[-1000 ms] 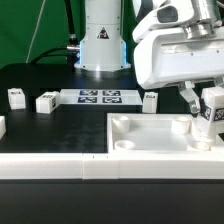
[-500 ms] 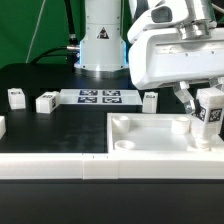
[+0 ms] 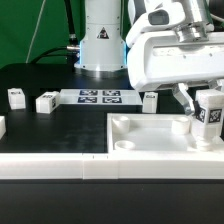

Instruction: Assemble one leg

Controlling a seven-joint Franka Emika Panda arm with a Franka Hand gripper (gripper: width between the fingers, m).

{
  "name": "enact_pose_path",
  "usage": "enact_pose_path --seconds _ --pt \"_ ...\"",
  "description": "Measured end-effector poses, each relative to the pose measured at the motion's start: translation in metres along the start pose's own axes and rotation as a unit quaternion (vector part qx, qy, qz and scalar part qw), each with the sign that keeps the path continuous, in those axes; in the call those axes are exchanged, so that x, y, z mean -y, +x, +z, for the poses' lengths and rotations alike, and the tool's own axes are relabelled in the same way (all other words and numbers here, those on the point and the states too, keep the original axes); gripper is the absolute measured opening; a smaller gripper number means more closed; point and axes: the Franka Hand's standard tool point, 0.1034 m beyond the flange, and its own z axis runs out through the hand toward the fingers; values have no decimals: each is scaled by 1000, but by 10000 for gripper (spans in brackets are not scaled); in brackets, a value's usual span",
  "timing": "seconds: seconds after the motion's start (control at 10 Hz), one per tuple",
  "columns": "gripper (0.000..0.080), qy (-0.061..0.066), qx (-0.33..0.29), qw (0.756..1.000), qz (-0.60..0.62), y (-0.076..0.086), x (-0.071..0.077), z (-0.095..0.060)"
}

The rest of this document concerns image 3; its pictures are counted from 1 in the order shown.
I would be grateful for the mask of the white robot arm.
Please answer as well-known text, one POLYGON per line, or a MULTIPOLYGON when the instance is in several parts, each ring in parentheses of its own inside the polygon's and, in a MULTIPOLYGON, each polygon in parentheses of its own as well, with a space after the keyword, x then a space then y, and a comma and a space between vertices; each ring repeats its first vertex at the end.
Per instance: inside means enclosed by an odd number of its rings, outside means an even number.
POLYGON ((128 0, 131 29, 121 36, 121 0, 84 0, 85 36, 75 65, 95 77, 126 68, 139 91, 170 89, 185 113, 187 89, 224 91, 224 32, 216 32, 206 0, 128 0))

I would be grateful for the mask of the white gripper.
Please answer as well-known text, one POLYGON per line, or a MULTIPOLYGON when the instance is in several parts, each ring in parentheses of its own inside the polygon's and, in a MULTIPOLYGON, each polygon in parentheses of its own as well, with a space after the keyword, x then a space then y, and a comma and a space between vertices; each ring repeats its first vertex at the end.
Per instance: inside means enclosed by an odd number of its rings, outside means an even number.
POLYGON ((224 33, 210 33, 208 41, 190 43, 180 43, 173 31, 142 34, 129 50, 127 67, 130 84, 138 92, 175 84, 174 98, 187 116, 194 115, 186 84, 199 86, 209 81, 210 89, 224 92, 224 33))

